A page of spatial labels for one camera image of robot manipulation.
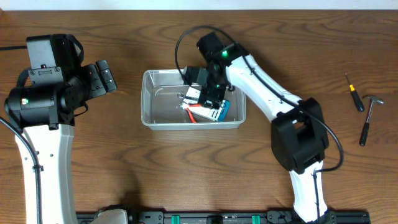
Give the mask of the white blue cardboard box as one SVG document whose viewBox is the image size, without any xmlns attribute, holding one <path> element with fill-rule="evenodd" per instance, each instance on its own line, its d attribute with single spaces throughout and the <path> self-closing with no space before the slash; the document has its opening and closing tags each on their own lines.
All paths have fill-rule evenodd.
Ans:
<svg viewBox="0 0 398 224">
<path fill-rule="evenodd" d="M 196 88 L 193 87 L 189 87 L 186 94 L 184 95 L 191 96 L 194 98 L 199 98 L 200 90 L 197 90 Z M 223 122 L 229 110 L 230 104 L 231 103 L 228 100 L 223 100 L 219 109 L 206 108 L 202 106 L 198 108 L 191 108 L 191 111 L 193 113 L 193 116 L 198 115 L 201 116 L 202 118 L 206 118 L 214 122 Z"/>
</svg>

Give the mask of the red handled pliers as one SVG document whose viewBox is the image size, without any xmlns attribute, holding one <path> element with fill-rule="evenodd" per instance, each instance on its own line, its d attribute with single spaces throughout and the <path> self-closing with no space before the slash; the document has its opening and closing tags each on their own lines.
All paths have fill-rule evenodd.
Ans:
<svg viewBox="0 0 398 224">
<path fill-rule="evenodd" d="M 198 108 L 198 107 L 202 107 L 201 104 L 187 104 L 187 103 L 182 103 L 180 105 L 181 109 L 185 110 L 188 114 L 188 117 L 190 118 L 190 121 L 192 123 L 197 123 L 196 119 L 193 116 L 193 113 L 191 111 L 191 108 Z"/>
</svg>

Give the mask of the clear plastic container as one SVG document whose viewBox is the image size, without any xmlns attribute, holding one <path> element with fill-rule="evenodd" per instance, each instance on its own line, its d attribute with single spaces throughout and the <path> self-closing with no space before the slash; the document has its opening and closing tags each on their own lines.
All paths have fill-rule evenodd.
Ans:
<svg viewBox="0 0 398 224">
<path fill-rule="evenodd" d="M 225 100 L 231 104 L 223 122 L 214 122 L 195 115 L 192 123 L 185 110 L 181 109 L 178 93 L 186 94 L 189 87 L 200 90 L 200 86 L 184 85 L 176 69 L 148 70 L 143 74 L 141 91 L 141 121 L 153 131 L 233 129 L 246 119 L 246 96 L 239 89 L 227 91 Z"/>
</svg>

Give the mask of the black yellow screwdriver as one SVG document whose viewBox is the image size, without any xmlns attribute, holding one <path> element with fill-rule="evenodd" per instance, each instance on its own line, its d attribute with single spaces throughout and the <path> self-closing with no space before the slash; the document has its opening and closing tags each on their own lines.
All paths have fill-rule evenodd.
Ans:
<svg viewBox="0 0 398 224">
<path fill-rule="evenodd" d="M 357 109 L 359 112 L 363 112 L 363 111 L 364 111 L 363 102 L 362 102 L 362 100 L 361 100 L 361 98 L 360 98 L 358 92 L 356 91 L 354 85 L 350 82 L 349 76 L 348 76 L 347 73 L 345 73 L 345 78 L 346 78 L 346 80 L 347 80 L 347 82 L 348 82 L 349 90 L 350 90 L 351 96 L 352 96 L 352 98 L 353 98 L 353 102 L 354 102 L 354 105 L 355 105 L 356 109 Z"/>
</svg>

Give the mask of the small black handled hammer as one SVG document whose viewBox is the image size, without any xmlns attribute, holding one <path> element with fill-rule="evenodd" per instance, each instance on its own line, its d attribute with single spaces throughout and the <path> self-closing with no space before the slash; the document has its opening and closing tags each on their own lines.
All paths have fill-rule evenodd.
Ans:
<svg viewBox="0 0 398 224">
<path fill-rule="evenodd" d="M 368 109 L 368 113 L 367 113 L 367 117 L 366 117 L 366 121 L 364 123 L 363 126 L 363 130 L 359 139 L 359 145 L 360 146 L 365 146 L 366 145 L 366 141 L 368 138 L 368 132 L 369 132 L 369 127 L 370 127 L 370 120 L 371 120 L 371 116 L 373 113 L 373 109 L 375 107 L 376 104 L 379 105 L 383 105 L 384 104 L 384 100 L 382 100 L 379 97 L 373 96 L 373 95 L 367 95 L 364 97 L 364 99 L 370 99 L 370 104 L 369 104 L 369 109 Z"/>
</svg>

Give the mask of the silver wrench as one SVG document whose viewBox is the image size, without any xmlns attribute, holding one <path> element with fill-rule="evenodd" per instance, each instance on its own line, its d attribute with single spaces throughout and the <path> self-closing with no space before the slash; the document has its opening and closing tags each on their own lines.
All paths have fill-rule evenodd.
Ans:
<svg viewBox="0 0 398 224">
<path fill-rule="evenodd" d="M 191 96 L 186 96 L 183 93 L 178 93 L 177 97 L 183 101 L 185 101 L 186 103 L 190 103 L 190 104 L 196 104 L 198 103 L 198 98 L 194 98 Z"/>
</svg>

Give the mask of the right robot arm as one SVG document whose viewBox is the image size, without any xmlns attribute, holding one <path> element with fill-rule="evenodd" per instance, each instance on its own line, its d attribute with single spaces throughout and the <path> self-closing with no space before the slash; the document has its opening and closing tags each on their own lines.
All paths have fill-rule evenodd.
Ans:
<svg viewBox="0 0 398 224">
<path fill-rule="evenodd" d="M 207 64 L 194 79 L 202 87 L 200 104 L 219 108 L 225 92 L 234 87 L 245 93 L 271 122 L 272 153 L 289 172 L 294 211 L 306 223 L 319 221 L 328 210 L 322 169 L 329 146 L 320 104 L 280 86 L 237 42 L 225 45 L 212 32 L 200 38 L 197 47 Z"/>
</svg>

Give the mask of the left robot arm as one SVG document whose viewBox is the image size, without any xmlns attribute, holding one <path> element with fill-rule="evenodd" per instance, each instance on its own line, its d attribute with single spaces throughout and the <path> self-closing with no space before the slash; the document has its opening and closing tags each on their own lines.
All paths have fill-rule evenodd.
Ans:
<svg viewBox="0 0 398 224">
<path fill-rule="evenodd" d="M 24 174 L 27 223 L 77 223 L 71 172 L 75 119 L 87 102 L 117 89 L 107 61 L 83 64 L 71 34 L 28 37 L 30 67 L 4 107 Z"/>
</svg>

